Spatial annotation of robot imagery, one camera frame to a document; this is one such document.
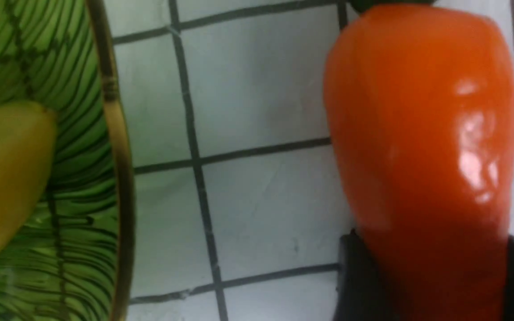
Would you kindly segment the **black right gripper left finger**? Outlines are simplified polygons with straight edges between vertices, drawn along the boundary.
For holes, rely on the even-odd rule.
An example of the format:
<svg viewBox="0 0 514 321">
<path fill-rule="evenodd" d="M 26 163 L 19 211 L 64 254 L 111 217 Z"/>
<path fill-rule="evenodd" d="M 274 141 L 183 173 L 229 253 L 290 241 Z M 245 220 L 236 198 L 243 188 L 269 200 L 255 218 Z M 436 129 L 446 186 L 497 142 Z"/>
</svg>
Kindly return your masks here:
<svg viewBox="0 0 514 321">
<path fill-rule="evenodd" d="M 394 321 L 384 279 L 355 228 L 339 240 L 335 321 Z"/>
</svg>

